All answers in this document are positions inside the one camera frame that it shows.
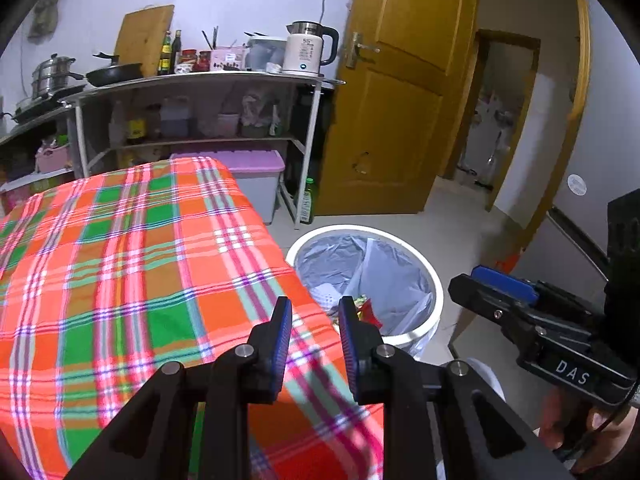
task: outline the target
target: human hand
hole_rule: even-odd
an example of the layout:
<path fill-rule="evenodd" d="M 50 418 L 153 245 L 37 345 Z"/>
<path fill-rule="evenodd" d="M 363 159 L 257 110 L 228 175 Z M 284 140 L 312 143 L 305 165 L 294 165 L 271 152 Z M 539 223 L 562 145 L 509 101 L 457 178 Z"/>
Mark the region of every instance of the human hand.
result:
<path fill-rule="evenodd" d="M 558 388 L 554 388 L 543 402 L 540 434 L 538 436 L 549 449 L 559 448 L 564 441 L 562 432 L 562 424 L 566 423 L 565 420 L 562 420 L 562 404 L 564 400 L 561 391 Z M 636 422 L 636 416 L 638 416 L 638 409 L 631 408 L 628 411 L 623 411 L 617 420 L 612 420 L 595 437 L 593 445 L 576 461 L 571 469 L 572 473 L 584 473 L 593 467 L 606 464 L 612 460 L 629 439 Z M 608 413 L 591 408 L 587 416 L 585 431 L 596 430 L 608 417 Z"/>

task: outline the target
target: frying pan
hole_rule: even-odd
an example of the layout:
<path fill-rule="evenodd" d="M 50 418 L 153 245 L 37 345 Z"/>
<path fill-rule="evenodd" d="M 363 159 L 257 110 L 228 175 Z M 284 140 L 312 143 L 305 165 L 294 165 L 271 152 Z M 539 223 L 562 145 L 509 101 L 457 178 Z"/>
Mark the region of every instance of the frying pan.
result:
<path fill-rule="evenodd" d="M 140 69 L 140 67 L 142 67 L 142 63 L 127 63 L 119 65 L 118 56 L 110 56 L 103 52 L 100 54 L 94 54 L 94 57 L 111 59 L 111 64 L 109 66 L 87 72 L 86 79 L 94 86 L 105 86 L 142 78 L 142 70 Z"/>

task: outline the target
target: wooden cutting board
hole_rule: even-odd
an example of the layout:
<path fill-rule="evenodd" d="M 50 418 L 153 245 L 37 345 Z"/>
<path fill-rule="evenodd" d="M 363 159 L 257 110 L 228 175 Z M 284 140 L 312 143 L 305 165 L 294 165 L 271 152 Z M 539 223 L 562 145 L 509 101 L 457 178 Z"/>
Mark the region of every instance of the wooden cutting board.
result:
<path fill-rule="evenodd" d="M 142 75 L 156 75 L 162 40 L 171 25 L 174 6 L 152 7 L 125 14 L 113 53 L 119 64 L 142 63 Z"/>

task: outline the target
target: wooden door frame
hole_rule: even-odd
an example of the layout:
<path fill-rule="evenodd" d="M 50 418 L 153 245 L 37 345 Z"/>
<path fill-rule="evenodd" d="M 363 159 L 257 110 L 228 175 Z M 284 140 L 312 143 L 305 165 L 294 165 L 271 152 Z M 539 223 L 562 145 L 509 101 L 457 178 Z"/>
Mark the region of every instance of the wooden door frame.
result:
<path fill-rule="evenodd" d="M 464 107 L 462 121 L 456 134 L 454 149 L 452 150 L 451 156 L 449 157 L 449 162 L 447 163 L 446 174 L 444 175 L 445 178 L 447 178 L 449 175 L 449 178 L 452 178 L 455 174 L 458 160 L 460 159 L 460 154 L 462 153 L 462 149 L 466 144 L 469 127 L 471 126 L 474 110 L 476 109 L 476 103 L 478 102 L 478 98 L 482 88 L 484 66 L 489 55 L 491 43 L 503 43 L 520 46 L 522 48 L 530 50 L 532 53 L 531 66 L 529 68 L 529 72 L 527 73 L 527 78 L 525 81 L 524 101 L 522 102 L 522 108 L 520 109 L 520 113 L 518 114 L 518 118 L 515 123 L 513 135 L 511 136 L 509 151 L 506 153 L 506 156 L 503 158 L 503 160 L 499 162 L 498 171 L 494 180 L 494 187 L 491 193 L 489 193 L 486 204 L 484 206 L 487 211 L 491 211 L 491 208 L 494 206 L 495 199 L 498 197 L 498 193 L 500 192 L 500 188 L 504 183 L 504 179 L 507 176 L 507 172 L 511 167 L 513 154 L 515 153 L 518 142 L 520 141 L 520 137 L 522 136 L 524 123 L 529 111 L 531 96 L 533 95 L 533 87 L 536 82 L 536 74 L 538 73 L 538 60 L 540 59 L 541 41 L 539 38 L 532 38 L 530 36 L 524 36 L 523 34 L 515 34 L 514 32 L 505 32 L 503 30 L 488 30 L 481 28 L 476 31 L 476 38 L 474 43 L 477 43 L 478 45 L 476 62 L 473 66 L 470 65 L 474 72 L 471 77 L 472 81 L 468 89 L 468 95 L 466 98 L 467 101 Z"/>
<path fill-rule="evenodd" d="M 558 192 L 558 189 L 562 182 L 562 178 L 564 177 L 564 172 L 567 168 L 567 165 L 569 164 L 569 158 L 571 157 L 572 151 L 574 150 L 575 139 L 578 135 L 580 122 L 582 121 L 582 114 L 584 112 L 584 106 L 586 104 L 587 90 L 589 87 L 589 78 L 591 72 L 591 25 L 587 0 L 576 0 L 576 4 L 578 10 L 578 26 L 580 31 L 580 49 L 574 104 L 567 117 L 562 146 L 560 148 L 560 152 L 558 154 L 558 158 L 556 159 L 554 168 L 549 176 L 548 183 L 546 184 L 545 192 L 543 193 L 542 198 L 540 199 L 540 202 L 538 203 L 538 206 L 536 207 L 531 217 L 531 220 L 523 229 L 520 237 L 518 238 L 517 247 L 514 247 L 513 252 L 525 249 L 529 245 L 536 231 L 540 227 L 540 224 L 542 224 L 542 221 L 545 219 L 546 212 L 553 205 L 554 196 L 556 195 L 556 192 Z M 473 47 L 471 47 L 467 56 L 467 71 L 473 69 L 475 62 L 476 60 L 474 59 Z M 446 150 L 442 159 L 439 171 L 440 174 L 443 174 L 449 165 L 449 155 L 453 148 L 454 140 L 456 139 L 458 131 L 460 129 L 460 123 L 462 122 L 463 118 L 463 111 L 467 102 L 467 99 L 465 99 L 465 97 L 468 96 L 468 85 L 470 85 L 470 83 L 471 78 L 467 77 L 465 88 L 460 94 L 461 101 L 458 107 L 459 112 L 456 118 L 456 123 L 454 124 L 453 129 L 450 133 L 449 149 Z"/>

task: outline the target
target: plaid tablecloth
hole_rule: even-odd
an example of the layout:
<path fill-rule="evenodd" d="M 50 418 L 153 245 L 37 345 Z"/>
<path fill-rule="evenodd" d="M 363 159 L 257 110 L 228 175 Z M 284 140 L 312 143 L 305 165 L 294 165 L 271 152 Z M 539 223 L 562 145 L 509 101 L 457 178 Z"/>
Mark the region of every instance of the plaid tablecloth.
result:
<path fill-rule="evenodd" d="M 288 296 L 284 387 L 251 406 L 256 478 L 382 477 L 382 406 L 224 166 L 180 158 L 76 180 L 0 224 L 0 431 L 60 479 L 164 362 L 213 361 Z"/>

